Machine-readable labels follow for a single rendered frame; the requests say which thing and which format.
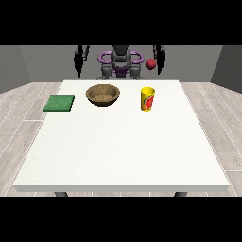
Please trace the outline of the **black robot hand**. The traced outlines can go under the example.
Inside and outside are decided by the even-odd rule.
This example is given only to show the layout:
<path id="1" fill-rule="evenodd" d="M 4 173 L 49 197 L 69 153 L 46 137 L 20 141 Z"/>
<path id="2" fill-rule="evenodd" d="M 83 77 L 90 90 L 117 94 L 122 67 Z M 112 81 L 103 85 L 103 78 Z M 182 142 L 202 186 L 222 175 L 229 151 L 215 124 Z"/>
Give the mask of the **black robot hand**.
<path id="1" fill-rule="evenodd" d="M 165 64 L 165 48 L 163 45 L 153 46 L 154 59 L 157 61 L 158 74 L 161 74 Z"/>
<path id="2" fill-rule="evenodd" d="M 78 76 L 81 75 L 83 63 L 88 58 L 89 49 L 90 49 L 89 45 L 78 45 L 75 50 L 74 65 L 75 65 L 75 69 L 77 71 Z"/>

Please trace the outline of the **brown wooden bowl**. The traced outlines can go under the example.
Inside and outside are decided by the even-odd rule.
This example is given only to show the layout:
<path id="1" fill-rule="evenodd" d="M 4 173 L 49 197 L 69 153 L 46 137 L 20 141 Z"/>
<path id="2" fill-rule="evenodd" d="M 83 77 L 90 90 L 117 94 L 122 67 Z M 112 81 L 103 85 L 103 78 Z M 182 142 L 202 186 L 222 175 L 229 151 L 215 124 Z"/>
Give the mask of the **brown wooden bowl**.
<path id="1" fill-rule="evenodd" d="M 97 107 L 111 106 L 119 96 L 119 89 L 111 84 L 96 84 L 86 91 L 87 99 Z"/>

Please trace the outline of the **yellow cup with melon print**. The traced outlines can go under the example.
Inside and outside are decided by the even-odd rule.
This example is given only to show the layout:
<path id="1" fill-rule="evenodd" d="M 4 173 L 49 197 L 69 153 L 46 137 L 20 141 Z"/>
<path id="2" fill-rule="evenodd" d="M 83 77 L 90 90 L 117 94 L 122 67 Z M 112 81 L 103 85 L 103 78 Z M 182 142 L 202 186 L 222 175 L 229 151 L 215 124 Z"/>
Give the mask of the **yellow cup with melon print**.
<path id="1" fill-rule="evenodd" d="M 141 110 L 149 112 L 152 108 L 155 90 L 152 87 L 143 87 L 141 89 Z"/>

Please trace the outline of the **green square pad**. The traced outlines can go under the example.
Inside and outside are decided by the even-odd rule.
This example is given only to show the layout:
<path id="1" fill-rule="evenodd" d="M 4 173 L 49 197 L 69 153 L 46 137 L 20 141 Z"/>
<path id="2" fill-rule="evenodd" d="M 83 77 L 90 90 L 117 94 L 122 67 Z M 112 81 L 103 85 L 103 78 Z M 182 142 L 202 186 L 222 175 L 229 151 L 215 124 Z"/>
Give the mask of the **green square pad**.
<path id="1" fill-rule="evenodd" d="M 75 97 L 73 95 L 52 95 L 48 98 L 44 112 L 70 112 Z"/>

